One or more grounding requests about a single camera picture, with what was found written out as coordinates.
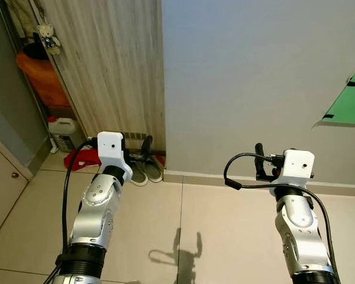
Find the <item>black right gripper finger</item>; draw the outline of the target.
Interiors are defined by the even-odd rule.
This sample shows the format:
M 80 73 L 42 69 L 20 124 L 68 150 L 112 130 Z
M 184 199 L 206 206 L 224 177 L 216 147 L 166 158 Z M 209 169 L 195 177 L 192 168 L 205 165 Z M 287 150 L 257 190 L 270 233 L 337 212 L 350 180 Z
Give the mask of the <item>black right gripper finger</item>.
M 257 143 L 255 145 L 255 169 L 256 169 L 256 180 L 267 180 L 267 174 L 264 170 L 264 152 L 263 152 L 263 144 Z

